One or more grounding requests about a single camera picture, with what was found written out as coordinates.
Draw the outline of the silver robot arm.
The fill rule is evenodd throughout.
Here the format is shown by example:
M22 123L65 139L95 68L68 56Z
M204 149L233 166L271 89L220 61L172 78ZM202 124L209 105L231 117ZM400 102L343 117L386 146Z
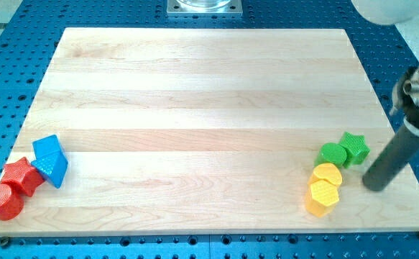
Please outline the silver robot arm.
M352 0L351 3L363 18L374 24L399 24L419 17L419 0ZM397 83L394 94L390 114L403 109L406 127L419 137L419 67Z

